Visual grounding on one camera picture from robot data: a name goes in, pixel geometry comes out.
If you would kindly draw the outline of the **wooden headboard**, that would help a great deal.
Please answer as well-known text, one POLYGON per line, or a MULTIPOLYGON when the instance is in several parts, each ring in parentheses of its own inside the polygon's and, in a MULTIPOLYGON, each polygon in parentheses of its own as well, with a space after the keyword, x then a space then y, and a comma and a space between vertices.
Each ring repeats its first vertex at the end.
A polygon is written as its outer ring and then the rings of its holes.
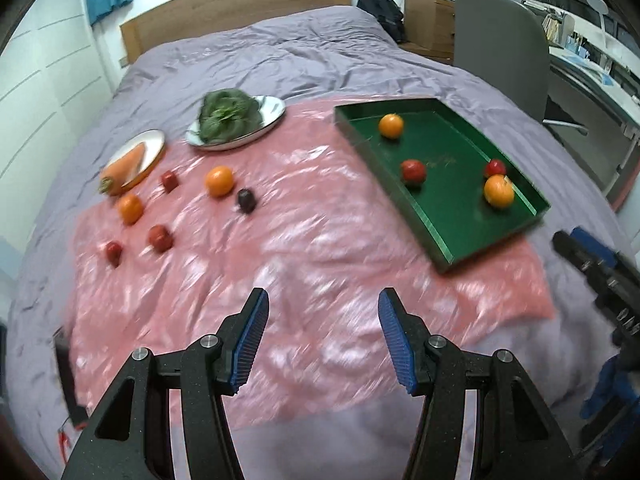
POLYGON ((161 44, 250 26, 270 18, 352 0, 170 0, 120 26, 127 61, 134 64, 161 44))

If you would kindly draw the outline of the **white striped plate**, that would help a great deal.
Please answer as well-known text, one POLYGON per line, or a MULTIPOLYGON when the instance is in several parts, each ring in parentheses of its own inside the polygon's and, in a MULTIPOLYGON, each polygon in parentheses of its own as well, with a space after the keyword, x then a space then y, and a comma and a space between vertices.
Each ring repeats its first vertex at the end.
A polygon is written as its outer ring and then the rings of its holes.
POLYGON ((262 118, 262 123, 258 129, 244 134, 244 136, 239 136, 234 140, 204 143, 198 135, 200 133, 200 124, 198 120, 194 120, 186 129, 183 136, 184 140, 192 146, 192 148, 209 152, 234 150, 235 148, 240 148, 241 146, 257 141, 280 122, 285 115, 286 106, 285 102, 275 96, 254 96, 254 99, 259 104, 259 113, 262 118))

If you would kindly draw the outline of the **small red tomato back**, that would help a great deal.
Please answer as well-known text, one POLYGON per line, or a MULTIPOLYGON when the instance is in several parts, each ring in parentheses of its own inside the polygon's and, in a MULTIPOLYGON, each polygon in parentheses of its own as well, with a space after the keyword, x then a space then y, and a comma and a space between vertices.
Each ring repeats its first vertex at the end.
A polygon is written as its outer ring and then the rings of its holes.
POLYGON ((180 185, 178 174, 175 171, 167 170, 160 176, 160 183, 166 194, 171 193, 175 188, 180 185))

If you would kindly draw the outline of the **black backpack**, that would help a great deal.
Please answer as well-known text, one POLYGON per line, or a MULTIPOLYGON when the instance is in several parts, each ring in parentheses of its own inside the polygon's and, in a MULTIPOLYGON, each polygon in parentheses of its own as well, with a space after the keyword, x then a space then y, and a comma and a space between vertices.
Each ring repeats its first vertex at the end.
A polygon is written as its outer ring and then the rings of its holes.
POLYGON ((394 0, 357 0, 356 7, 374 16, 396 44, 407 42, 404 14, 394 0))

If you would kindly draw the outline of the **large red apple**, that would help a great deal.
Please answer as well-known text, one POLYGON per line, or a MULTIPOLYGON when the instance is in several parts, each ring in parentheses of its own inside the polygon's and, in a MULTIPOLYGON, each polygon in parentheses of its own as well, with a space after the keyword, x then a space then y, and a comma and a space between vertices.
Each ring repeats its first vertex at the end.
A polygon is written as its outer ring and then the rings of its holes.
POLYGON ((417 159, 406 159, 400 164, 402 182, 409 186, 421 186, 426 180, 426 167, 417 159))

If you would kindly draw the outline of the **wooden nightstand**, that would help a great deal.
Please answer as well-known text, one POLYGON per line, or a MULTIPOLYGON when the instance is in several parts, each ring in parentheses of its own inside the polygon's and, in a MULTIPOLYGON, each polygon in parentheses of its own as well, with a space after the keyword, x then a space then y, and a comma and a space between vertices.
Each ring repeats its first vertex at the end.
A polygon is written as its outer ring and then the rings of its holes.
POLYGON ((405 0, 407 42, 401 49, 448 65, 454 64, 454 2, 405 0))

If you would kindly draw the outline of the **pink plastic sheet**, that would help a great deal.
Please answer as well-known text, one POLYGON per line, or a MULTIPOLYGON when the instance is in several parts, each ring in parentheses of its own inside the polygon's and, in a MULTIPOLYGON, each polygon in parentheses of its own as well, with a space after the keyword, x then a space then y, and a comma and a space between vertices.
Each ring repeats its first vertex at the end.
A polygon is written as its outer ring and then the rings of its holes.
POLYGON ((384 396, 396 376, 378 322, 378 294, 397 290, 435 333, 467 346, 501 326, 552 318, 542 263, 517 238, 451 276, 433 268, 408 226, 337 130, 331 100, 292 105, 264 138, 200 156, 183 142, 137 189, 143 216, 125 226, 104 200, 78 218, 75 289, 67 309, 70 362, 80 404, 95 408, 132 350, 181 350, 238 312, 256 287, 270 312, 247 384, 229 403, 235 428, 350 408, 384 396), (205 177, 233 171, 213 198, 205 177), (257 207, 240 211, 250 188, 257 207), (161 224, 174 246, 148 243, 161 224), (107 242, 124 251, 117 268, 107 242))

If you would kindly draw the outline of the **orange rimmed white plate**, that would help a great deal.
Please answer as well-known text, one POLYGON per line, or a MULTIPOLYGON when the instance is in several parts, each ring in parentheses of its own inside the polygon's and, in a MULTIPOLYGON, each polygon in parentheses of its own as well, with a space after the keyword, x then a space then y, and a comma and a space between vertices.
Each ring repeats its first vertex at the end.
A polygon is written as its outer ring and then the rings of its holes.
POLYGON ((145 130, 126 141, 101 170, 98 191, 119 196, 141 183, 163 157, 165 133, 145 130))

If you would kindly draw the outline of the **orange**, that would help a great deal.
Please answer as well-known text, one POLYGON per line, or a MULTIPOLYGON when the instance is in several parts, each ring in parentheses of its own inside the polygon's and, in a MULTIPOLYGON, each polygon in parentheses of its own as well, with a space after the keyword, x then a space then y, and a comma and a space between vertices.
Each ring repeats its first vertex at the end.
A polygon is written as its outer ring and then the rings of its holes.
POLYGON ((515 198, 512 182, 503 174, 495 174, 486 180, 483 195, 486 202, 496 209, 509 208, 515 198))
POLYGON ((386 114, 378 122, 378 132, 386 139, 397 140, 404 133, 404 120, 397 114, 386 114))
POLYGON ((205 177, 207 193, 213 198, 224 197, 234 188, 233 171, 227 166, 216 166, 205 177))
POLYGON ((117 201, 117 210, 125 226, 133 226, 144 213, 142 200, 136 194, 126 194, 117 201))

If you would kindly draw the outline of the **white desk lamp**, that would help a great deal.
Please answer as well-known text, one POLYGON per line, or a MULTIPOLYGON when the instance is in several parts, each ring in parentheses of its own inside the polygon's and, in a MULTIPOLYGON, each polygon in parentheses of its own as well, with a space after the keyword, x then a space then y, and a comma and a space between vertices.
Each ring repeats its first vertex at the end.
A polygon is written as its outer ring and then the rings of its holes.
POLYGON ((608 5, 604 0, 586 0, 586 3, 590 8, 597 12, 599 15, 600 29, 602 34, 601 45, 599 50, 601 52, 601 64, 602 67, 609 72, 613 66, 612 54, 608 52, 608 32, 605 26, 605 17, 608 15, 608 5))

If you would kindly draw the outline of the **white wardrobe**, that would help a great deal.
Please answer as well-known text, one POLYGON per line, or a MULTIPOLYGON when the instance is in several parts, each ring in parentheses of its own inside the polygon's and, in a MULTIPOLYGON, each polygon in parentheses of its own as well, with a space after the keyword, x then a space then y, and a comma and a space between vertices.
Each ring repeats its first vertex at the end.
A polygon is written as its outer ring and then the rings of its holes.
POLYGON ((1 55, 1 239, 24 252, 62 162, 111 101, 85 0, 35 0, 1 55))

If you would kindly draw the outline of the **dark purple plum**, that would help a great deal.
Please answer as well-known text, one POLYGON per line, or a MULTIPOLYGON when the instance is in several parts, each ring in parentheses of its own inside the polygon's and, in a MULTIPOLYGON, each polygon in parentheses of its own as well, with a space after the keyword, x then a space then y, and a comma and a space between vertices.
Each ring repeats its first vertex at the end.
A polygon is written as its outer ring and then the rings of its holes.
POLYGON ((257 207, 257 198, 250 188, 241 188, 236 194, 236 201, 243 214, 251 214, 257 207))

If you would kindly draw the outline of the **green rectangular tray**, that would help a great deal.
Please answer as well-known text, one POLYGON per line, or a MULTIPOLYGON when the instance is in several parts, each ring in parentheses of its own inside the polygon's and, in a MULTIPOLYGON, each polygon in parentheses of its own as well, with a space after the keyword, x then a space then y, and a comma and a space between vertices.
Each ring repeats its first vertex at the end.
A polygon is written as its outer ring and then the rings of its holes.
POLYGON ((334 122, 440 273, 525 232, 550 207, 508 156, 438 99, 337 105, 334 122), (397 140, 378 132, 386 114, 404 120, 404 133, 397 140), (400 164, 406 159, 424 163, 426 180, 421 186, 402 182, 400 164), (491 159, 506 164, 514 188, 514 202, 505 210, 491 207, 483 196, 484 168, 491 159))

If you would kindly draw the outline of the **white desk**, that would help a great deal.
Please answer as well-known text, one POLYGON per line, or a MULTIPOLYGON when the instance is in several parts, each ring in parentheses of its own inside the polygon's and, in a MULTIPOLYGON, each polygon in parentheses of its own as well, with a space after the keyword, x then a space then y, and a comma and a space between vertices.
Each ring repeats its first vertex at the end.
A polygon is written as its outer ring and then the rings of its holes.
POLYGON ((523 4, 549 41, 549 99, 559 115, 544 123, 620 210, 639 174, 639 59, 578 15, 523 4))

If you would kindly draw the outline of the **orange carrot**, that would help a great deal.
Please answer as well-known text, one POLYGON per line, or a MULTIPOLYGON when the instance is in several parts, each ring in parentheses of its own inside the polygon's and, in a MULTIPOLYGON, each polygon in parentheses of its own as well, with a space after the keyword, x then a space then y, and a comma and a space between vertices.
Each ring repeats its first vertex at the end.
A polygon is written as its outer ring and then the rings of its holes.
POLYGON ((144 154, 144 144, 138 143, 125 155, 110 162, 100 174, 99 192, 109 196, 119 195, 124 185, 138 172, 144 154))

